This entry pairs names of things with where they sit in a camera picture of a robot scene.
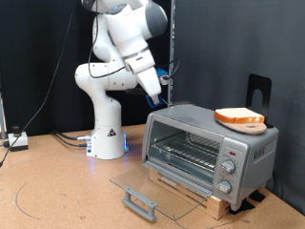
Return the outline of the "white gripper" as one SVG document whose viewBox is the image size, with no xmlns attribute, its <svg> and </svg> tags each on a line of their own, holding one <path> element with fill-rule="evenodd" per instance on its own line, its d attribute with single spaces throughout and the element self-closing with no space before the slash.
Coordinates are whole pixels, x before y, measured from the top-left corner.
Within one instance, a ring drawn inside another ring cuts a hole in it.
<svg viewBox="0 0 305 229">
<path fill-rule="evenodd" d="M 146 70 L 137 71 L 135 73 L 138 83 L 142 86 L 145 92 L 150 96 L 150 102 L 153 105 L 162 103 L 161 86 L 154 67 Z"/>
</svg>

